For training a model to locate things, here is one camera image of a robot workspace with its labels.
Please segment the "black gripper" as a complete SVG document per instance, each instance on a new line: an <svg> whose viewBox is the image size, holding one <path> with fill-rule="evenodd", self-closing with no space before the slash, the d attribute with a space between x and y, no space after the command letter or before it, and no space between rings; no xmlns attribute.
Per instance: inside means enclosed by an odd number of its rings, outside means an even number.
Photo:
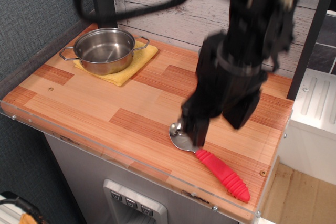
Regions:
<svg viewBox="0 0 336 224"><path fill-rule="evenodd" d="M242 128L254 113L261 85L267 80L260 65L237 66L225 42L224 33L204 40L196 67L196 90L182 105L182 130L193 146L204 146L209 118L222 114L234 129Z"/></svg>

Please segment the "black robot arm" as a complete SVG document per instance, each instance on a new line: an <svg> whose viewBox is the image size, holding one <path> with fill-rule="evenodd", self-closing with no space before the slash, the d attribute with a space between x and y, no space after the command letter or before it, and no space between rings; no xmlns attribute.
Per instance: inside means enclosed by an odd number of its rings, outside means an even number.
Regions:
<svg viewBox="0 0 336 224"><path fill-rule="evenodd" d="M204 145L211 118L222 115L235 129L250 118L268 77L263 61L277 70L278 54L290 48L297 1L230 0L228 31L203 41L197 87L182 105L182 131L194 146Z"/></svg>

